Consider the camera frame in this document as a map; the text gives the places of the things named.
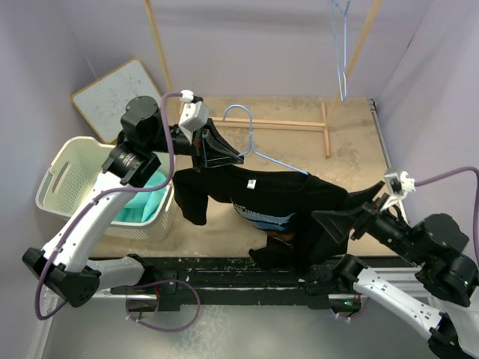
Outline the blue hanger with black shirt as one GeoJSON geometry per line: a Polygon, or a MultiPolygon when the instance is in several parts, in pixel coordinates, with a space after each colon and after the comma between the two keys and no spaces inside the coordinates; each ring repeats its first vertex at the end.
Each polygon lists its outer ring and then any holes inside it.
{"type": "Polygon", "coordinates": [[[247,120],[247,123],[248,123],[248,149],[245,152],[241,153],[241,156],[246,156],[246,155],[249,155],[249,154],[255,154],[256,156],[259,156],[262,159],[265,159],[265,160],[271,161],[273,163],[276,163],[277,165],[283,166],[285,168],[289,168],[293,171],[299,172],[299,173],[304,174],[304,175],[308,175],[307,171],[303,171],[301,169],[298,169],[298,168],[296,168],[292,165],[281,162],[281,161],[279,161],[277,159],[274,159],[270,156],[262,154],[262,153],[260,153],[256,150],[255,145],[254,145],[254,130],[253,130],[254,121],[253,121],[253,116],[252,116],[251,111],[248,108],[246,108],[244,105],[240,105],[240,104],[229,105],[225,109],[225,112],[223,114],[223,118],[222,118],[223,122],[226,121],[229,111],[233,108],[239,108],[239,109],[244,110],[249,117],[249,119],[247,120]]]}

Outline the black t shirt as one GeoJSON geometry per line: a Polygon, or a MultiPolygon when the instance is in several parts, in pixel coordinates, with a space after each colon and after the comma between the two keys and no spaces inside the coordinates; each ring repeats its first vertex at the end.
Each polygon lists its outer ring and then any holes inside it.
{"type": "Polygon", "coordinates": [[[347,252],[347,244],[338,244],[311,214],[345,209],[348,192],[312,174],[229,165],[177,171],[173,184],[183,217],[193,224],[207,223],[208,201],[214,199],[232,205],[254,228],[265,232],[266,245],[248,253],[263,270],[304,271],[347,252]]]}

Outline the teal t shirt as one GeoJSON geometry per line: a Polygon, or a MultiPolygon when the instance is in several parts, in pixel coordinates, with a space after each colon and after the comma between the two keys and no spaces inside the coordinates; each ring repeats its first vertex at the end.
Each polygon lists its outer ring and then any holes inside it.
{"type": "Polygon", "coordinates": [[[115,216],[114,221],[144,223],[149,221],[162,202],[167,188],[157,191],[138,192],[115,216]]]}

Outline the light blue wire hanger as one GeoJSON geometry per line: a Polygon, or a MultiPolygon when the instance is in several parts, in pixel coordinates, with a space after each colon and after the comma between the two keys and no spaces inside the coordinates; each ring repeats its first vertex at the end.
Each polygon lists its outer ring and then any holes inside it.
{"type": "Polygon", "coordinates": [[[335,47],[336,71],[340,101],[344,102],[348,94],[348,16],[351,1],[331,0],[332,33],[335,47]]]}

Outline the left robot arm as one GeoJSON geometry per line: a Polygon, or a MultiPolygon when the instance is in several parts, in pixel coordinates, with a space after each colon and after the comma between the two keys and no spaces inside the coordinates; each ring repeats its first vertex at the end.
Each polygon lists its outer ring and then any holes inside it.
{"type": "Polygon", "coordinates": [[[59,233],[41,249],[29,248],[22,261],[38,279],[34,302],[43,288],[72,307],[85,304],[96,292],[130,286],[137,293],[153,287],[153,269],[137,255],[92,261],[91,252],[119,211],[138,193],[148,193],[147,181],[159,169],[159,153],[190,156],[196,171],[239,165],[244,156],[218,132],[201,97],[183,90],[177,97],[185,116],[169,125],[166,105],[151,96],[131,99],[120,119],[122,130],[97,177],[97,184],[59,233]]]}

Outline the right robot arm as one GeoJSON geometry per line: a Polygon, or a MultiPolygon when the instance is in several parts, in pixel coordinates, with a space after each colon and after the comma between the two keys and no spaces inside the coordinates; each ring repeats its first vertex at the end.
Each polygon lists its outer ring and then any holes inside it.
{"type": "Polygon", "coordinates": [[[438,358],[478,357],[478,266],[463,253],[468,237],[445,213],[414,227],[389,209],[414,191],[413,179],[390,179],[389,193],[343,211],[315,211],[312,217],[338,243],[369,234],[419,270],[415,278],[430,293],[427,305],[388,282],[365,261],[347,254],[333,270],[340,292],[366,295],[400,317],[438,358]]]}

